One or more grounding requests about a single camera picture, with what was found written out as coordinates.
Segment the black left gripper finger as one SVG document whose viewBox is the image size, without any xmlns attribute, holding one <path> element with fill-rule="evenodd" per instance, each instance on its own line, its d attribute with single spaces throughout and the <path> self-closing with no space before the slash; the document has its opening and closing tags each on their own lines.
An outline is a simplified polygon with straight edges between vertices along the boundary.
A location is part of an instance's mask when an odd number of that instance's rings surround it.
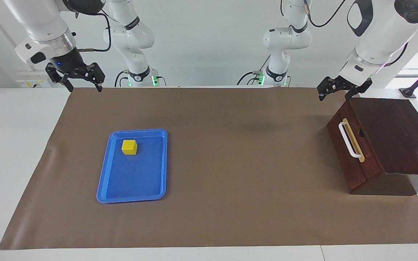
<svg viewBox="0 0 418 261">
<path fill-rule="evenodd" d="M 349 100 L 352 96 L 356 94 L 363 94 L 365 93 L 368 88 L 372 85 L 372 79 L 367 79 L 361 86 L 354 86 L 350 88 L 349 91 L 345 94 L 345 99 Z"/>
<path fill-rule="evenodd" d="M 318 85 L 318 95 L 319 101 L 323 101 L 325 97 L 329 94 L 333 94 L 340 89 L 337 88 L 336 83 L 339 78 L 332 79 L 329 76 L 326 76 Z"/>
</svg>

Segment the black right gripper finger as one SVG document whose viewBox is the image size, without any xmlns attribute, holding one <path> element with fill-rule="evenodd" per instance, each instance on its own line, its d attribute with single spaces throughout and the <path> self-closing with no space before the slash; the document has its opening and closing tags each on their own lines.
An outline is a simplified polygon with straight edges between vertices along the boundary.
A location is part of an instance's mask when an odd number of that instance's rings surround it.
<svg viewBox="0 0 418 261">
<path fill-rule="evenodd" d="M 69 92 L 73 91 L 74 87 L 69 81 L 68 73 L 60 75 L 52 63 L 46 65 L 45 71 L 53 83 L 63 85 Z"/>
<path fill-rule="evenodd" d="M 105 78 L 106 76 L 98 63 L 92 63 L 86 66 L 86 80 L 93 83 L 98 92 L 103 90 L 102 84 L 104 83 Z"/>
</svg>

